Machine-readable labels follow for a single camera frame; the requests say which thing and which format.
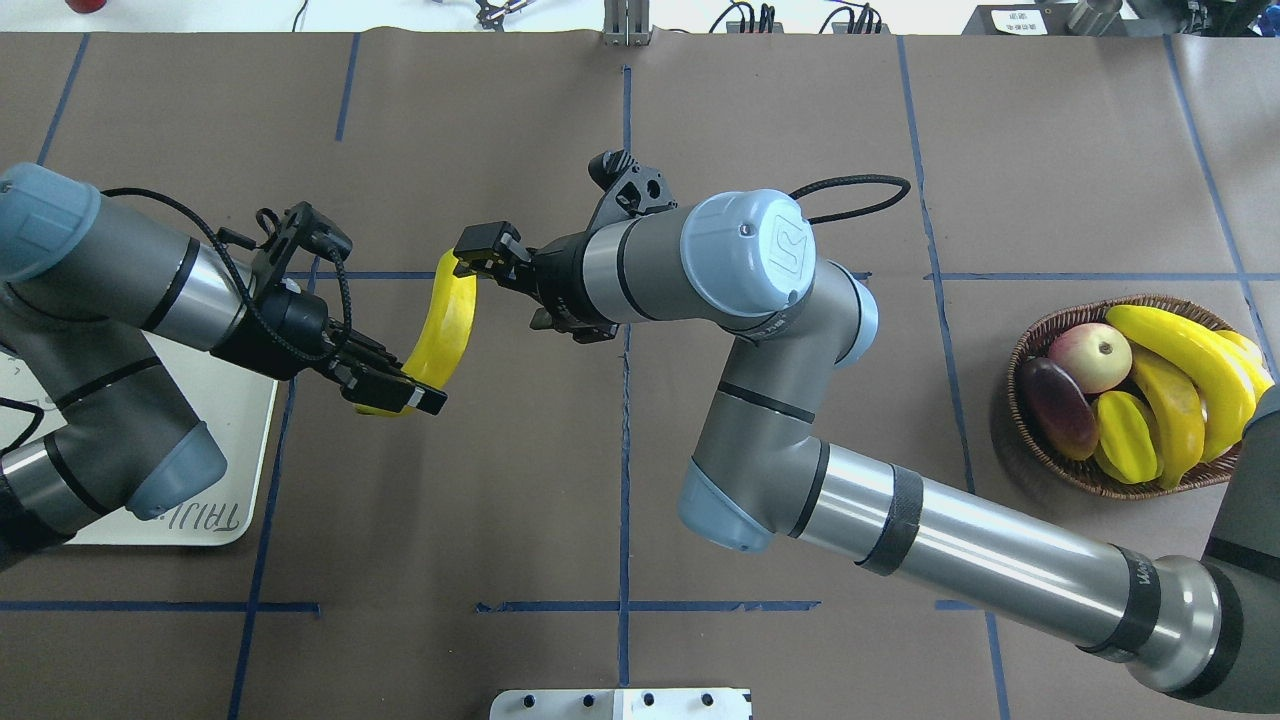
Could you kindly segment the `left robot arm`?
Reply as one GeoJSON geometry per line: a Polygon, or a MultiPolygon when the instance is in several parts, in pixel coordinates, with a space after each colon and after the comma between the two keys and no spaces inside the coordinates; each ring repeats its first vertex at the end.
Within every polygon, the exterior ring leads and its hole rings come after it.
{"type": "Polygon", "coordinates": [[[163,337],[276,380],[314,370],[378,411],[438,414],[440,380],[353,327],[351,238],[308,202],[257,211],[251,263],[234,231],[150,190],[33,163],[3,173],[3,348],[61,428],[3,451],[3,566],[118,510],[152,520],[215,486],[228,461],[150,343],[163,337]]]}

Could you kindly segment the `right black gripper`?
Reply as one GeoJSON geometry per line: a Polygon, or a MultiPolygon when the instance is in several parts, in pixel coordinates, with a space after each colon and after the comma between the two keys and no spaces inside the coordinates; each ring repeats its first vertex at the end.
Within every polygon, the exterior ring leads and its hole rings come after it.
{"type": "Polygon", "coordinates": [[[541,309],[532,329],[553,329],[581,345],[613,340],[620,323],[588,296],[586,255],[591,238],[603,229],[622,231],[640,217],[668,211],[675,196],[666,178],[626,150],[604,151],[588,164],[588,174],[600,187],[585,231],[563,236],[534,252],[508,222],[467,225],[454,245],[454,277],[479,275],[499,287],[535,296],[541,309]]]}

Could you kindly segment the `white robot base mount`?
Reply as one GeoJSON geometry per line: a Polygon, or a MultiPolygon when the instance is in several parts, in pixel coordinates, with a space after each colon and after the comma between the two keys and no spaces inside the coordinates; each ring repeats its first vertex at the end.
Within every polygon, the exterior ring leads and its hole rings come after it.
{"type": "Polygon", "coordinates": [[[754,719],[751,693],[728,687],[513,689],[490,719],[754,719]]]}

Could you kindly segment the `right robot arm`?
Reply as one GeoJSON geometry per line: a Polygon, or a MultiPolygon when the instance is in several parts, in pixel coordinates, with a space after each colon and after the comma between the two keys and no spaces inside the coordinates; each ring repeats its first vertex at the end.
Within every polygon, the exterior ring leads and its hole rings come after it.
{"type": "Polygon", "coordinates": [[[901,202],[900,176],[678,204],[630,152],[595,156],[588,224],[543,246],[508,222],[462,231],[457,277],[530,297],[535,331],[580,343],[627,325],[709,322],[732,343],[691,448],[678,518],[740,553],[788,537],[878,577],[942,591],[1124,667],[1189,705],[1277,711],[1277,386],[1198,322],[1117,304],[1108,324],[1180,375],[1204,429],[1193,464],[1234,459],[1202,553],[1152,559],[1091,539],[826,436],[838,378],[883,324],[856,273],[818,247],[819,224],[901,202]]]}

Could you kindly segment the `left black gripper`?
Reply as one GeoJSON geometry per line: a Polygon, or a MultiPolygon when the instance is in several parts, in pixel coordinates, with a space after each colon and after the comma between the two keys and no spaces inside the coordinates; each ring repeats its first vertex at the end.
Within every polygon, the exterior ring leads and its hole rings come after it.
{"type": "Polygon", "coordinates": [[[310,202],[297,202],[285,211],[268,242],[255,251],[246,287],[250,301],[234,328],[212,348],[212,356],[288,380],[306,368],[323,366],[323,359],[337,350],[330,378],[356,413],[398,416],[416,410],[436,415],[448,395],[406,375],[384,345],[349,332],[348,295],[343,320],[334,322],[323,299],[285,283],[287,268],[298,250],[339,270],[352,251],[352,241],[310,202]]]}

